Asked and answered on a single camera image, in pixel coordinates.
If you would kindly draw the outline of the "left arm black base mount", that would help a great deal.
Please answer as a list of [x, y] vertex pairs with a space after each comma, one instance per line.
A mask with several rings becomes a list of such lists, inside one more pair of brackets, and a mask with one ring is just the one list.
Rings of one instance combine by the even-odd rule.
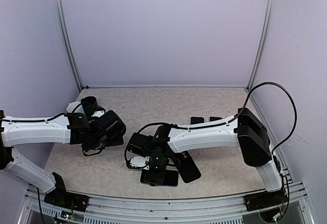
[[71, 209], [72, 211], [85, 212], [89, 197], [83, 194], [68, 192], [62, 176], [53, 172], [55, 189], [45, 194], [44, 202], [57, 207]]

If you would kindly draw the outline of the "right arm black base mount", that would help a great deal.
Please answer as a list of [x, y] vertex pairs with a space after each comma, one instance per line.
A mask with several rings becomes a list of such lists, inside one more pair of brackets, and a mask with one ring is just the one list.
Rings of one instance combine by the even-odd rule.
[[262, 192], [246, 194], [243, 199], [247, 211], [265, 209], [281, 205], [282, 203], [285, 204], [289, 200], [289, 188], [282, 186], [280, 190], [274, 192], [264, 190]]

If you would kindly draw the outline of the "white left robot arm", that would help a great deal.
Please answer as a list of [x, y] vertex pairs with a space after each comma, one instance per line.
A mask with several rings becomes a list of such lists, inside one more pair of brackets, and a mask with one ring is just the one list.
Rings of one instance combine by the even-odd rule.
[[1, 169], [50, 194], [59, 205], [66, 206], [72, 196], [60, 175], [48, 172], [16, 148], [23, 144], [79, 144], [82, 152], [99, 154], [106, 147], [124, 143], [126, 125], [112, 110], [83, 113], [60, 113], [53, 117], [18, 118], [1, 112]]

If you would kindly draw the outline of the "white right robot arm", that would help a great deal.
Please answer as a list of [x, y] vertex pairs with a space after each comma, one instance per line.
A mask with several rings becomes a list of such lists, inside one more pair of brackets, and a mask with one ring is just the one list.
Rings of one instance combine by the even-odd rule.
[[150, 186], [176, 187], [178, 179], [190, 183], [201, 172], [189, 154], [191, 150], [214, 147], [239, 147], [244, 163], [256, 168], [264, 183], [261, 200], [273, 205], [280, 199], [282, 170], [271, 150], [266, 127], [247, 108], [239, 108], [234, 116], [220, 120], [176, 125], [157, 122], [153, 136], [141, 131], [133, 133], [125, 152], [129, 169], [141, 170], [141, 182]]

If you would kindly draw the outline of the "black phone case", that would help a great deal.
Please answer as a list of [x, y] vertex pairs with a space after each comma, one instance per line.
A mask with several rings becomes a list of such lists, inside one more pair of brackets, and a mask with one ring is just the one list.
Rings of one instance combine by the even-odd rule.
[[176, 168], [185, 183], [193, 182], [201, 177], [201, 172], [187, 151], [176, 154], [175, 159], [177, 160]]

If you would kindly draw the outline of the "purple edged dark phone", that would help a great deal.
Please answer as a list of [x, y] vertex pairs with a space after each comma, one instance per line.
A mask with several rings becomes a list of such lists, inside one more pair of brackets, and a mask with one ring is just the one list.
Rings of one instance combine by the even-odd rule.
[[191, 125], [200, 124], [200, 123], [204, 123], [204, 122], [205, 122], [205, 119], [203, 117], [192, 116], [190, 118]]

